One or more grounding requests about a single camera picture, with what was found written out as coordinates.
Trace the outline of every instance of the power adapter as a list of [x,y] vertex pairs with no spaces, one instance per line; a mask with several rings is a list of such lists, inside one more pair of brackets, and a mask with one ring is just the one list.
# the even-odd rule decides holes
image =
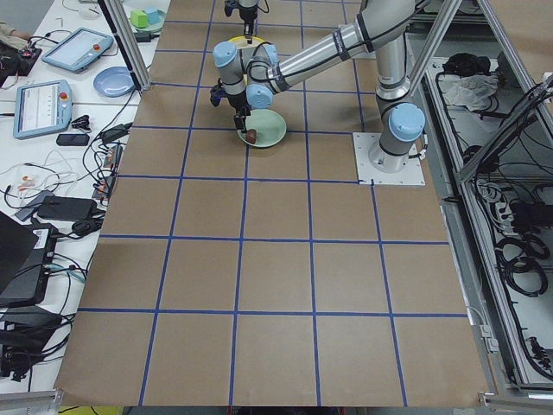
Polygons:
[[127,124],[118,124],[115,127],[111,127],[109,130],[102,131],[100,133],[100,139],[103,144],[113,143],[115,140],[118,140],[121,137],[129,134],[129,129],[131,128],[132,123]]
[[151,42],[153,39],[156,39],[159,35],[150,33],[150,32],[135,32],[135,39],[138,43],[147,43]]

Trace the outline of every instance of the food item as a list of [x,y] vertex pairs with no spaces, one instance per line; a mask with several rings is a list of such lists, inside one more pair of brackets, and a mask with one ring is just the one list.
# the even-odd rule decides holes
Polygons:
[[251,129],[245,133],[245,141],[249,144],[255,144],[257,141],[257,130]]

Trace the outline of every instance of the metal mounting plate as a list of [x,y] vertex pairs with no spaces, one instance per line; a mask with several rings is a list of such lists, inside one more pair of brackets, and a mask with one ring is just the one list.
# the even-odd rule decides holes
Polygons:
[[[357,163],[357,177],[359,184],[384,184],[392,186],[424,186],[423,170],[418,158],[411,158],[404,169],[398,173],[390,174],[380,171],[372,166],[369,161],[369,149],[372,144],[380,139],[379,133],[354,132],[353,146],[355,149],[355,162]],[[409,154],[417,153],[415,145],[411,147]]]

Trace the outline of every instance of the blue joint cap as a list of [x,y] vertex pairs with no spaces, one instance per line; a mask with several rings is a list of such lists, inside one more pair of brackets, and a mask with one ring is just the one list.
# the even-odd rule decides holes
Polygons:
[[411,143],[423,133],[426,118],[416,105],[403,103],[391,110],[388,125],[399,141]]
[[250,84],[245,89],[245,96],[251,108],[263,110],[273,103],[273,93],[265,85]]
[[215,48],[213,48],[213,58],[215,59],[216,67],[225,67],[231,63],[236,55],[238,54],[238,49],[236,45],[231,41],[223,41]]
[[271,65],[276,65],[278,62],[277,47],[275,45],[263,45],[263,47],[269,56]]

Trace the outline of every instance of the laptop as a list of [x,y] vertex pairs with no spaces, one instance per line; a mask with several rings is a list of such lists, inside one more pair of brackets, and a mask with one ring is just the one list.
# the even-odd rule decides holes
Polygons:
[[0,307],[23,307],[44,299],[56,239],[49,223],[21,225],[0,212]]

